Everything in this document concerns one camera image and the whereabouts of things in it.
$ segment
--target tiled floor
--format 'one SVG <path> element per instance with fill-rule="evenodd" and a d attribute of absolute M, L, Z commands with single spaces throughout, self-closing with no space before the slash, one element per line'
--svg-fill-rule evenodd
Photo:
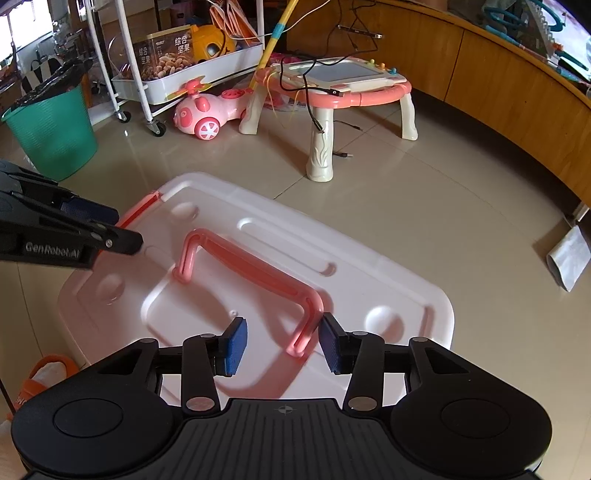
<path fill-rule="evenodd" d="M 415 94 L 419 140 L 399 138 L 398 105 L 339 111 L 335 177 L 304 177 L 305 112 L 282 128 L 265 111 L 259 135 L 222 128 L 203 142 L 169 130 L 152 137 L 134 119 L 97 131 L 99 151 L 63 185 L 125 211 L 187 171 L 205 171 L 302 212 L 440 286 L 456 315 L 453 349 L 536 398 L 553 422 L 539 470 L 547 480 L 591 476 L 591 273 L 571 293 L 544 263 L 577 200 L 533 159 L 450 107 Z M 289 113 L 279 114 L 287 124 Z M 0 157 L 22 161 L 0 130 Z M 68 352 L 56 298 L 69 272 L 1 264 L 0 372 L 13 394 L 43 353 Z"/>

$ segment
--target yellow string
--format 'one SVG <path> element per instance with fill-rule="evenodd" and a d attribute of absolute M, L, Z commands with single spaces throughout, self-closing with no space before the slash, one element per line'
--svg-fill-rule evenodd
<path fill-rule="evenodd" d="M 269 100 L 271 101 L 271 108 L 273 109 L 273 113 L 275 114 L 275 118 L 277 118 L 277 121 L 279 122 L 279 124 L 285 129 L 287 130 L 287 128 L 290 126 L 291 123 L 291 118 L 294 116 L 294 112 L 296 111 L 296 107 L 297 107 L 297 96 L 300 94 L 301 90 L 298 90 L 295 93 L 295 98 L 294 98 L 294 106 L 291 109 L 291 113 L 290 113 L 290 117 L 289 120 L 287 121 L 287 126 L 283 125 L 283 123 L 281 123 L 281 120 L 279 120 L 279 116 L 277 115 L 277 112 L 275 111 L 275 105 L 273 104 L 273 97 L 271 96 L 271 89 L 269 88 L 269 80 L 271 80 L 271 77 L 279 72 L 271 72 L 268 76 L 267 79 L 265 81 L 265 86 L 267 87 L 267 93 L 269 94 Z"/>

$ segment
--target black trash bag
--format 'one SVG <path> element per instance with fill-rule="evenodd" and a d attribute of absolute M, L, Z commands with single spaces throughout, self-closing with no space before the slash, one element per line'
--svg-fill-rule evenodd
<path fill-rule="evenodd" d="M 29 93 L 19 98 L 12 106 L 15 111 L 21 106 L 32 105 L 53 98 L 80 85 L 82 77 L 92 67 L 92 59 L 74 59 L 65 62 L 45 82 L 37 85 Z"/>

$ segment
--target pink toy car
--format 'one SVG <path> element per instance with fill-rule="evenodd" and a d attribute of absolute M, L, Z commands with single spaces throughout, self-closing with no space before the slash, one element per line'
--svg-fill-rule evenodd
<path fill-rule="evenodd" d="M 173 121 L 181 132 L 195 134 L 201 140 L 217 136 L 228 120 L 242 118 L 251 95 L 237 88 L 225 90 L 220 96 L 199 93 L 207 88 L 201 79 L 190 80 L 185 88 L 187 97 L 177 105 Z"/>

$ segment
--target yellow pole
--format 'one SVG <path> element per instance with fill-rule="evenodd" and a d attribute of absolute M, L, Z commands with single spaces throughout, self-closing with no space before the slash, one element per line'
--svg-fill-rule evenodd
<path fill-rule="evenodd" d="M 290 0 L 287 4 L 287 7 L 285 8 L 285 10 L 283 10 L 283 14 L 282 14 L 281 18 L 279 19 L 279 21 L 277 22 L 277 25 L 275 25 L 275 28 L 273 29 L 273 33 L 271 34 L 271 38 L 269 39 L 269 42 L 267 43 L 267 46 L 265 47 L 265 51 L 262 53 L 261 61 L 259 62 L 259 65 L 257 65 L 257 67 L 256 67 L 257 70 L 263 69 L 267 66 L 267 62 L 269 61 L 269 58 L 271 58 L 271 53 L 273 53 L 273 50 L 275 49 L 275 45 L 277 44 L 277 40 L 279 40 L 279 37 L 281 36 L 283 31 L 285 30 L 285 24 L 287 23 L 291 14 L 293 13 L 294 8 L 297 5 L 297 2 L 298 2 L 298 0 Z M 249 87 L 250 88 L 255 87 L 254 76 L 252 77 L 251 84 L 249 85 Z"/>

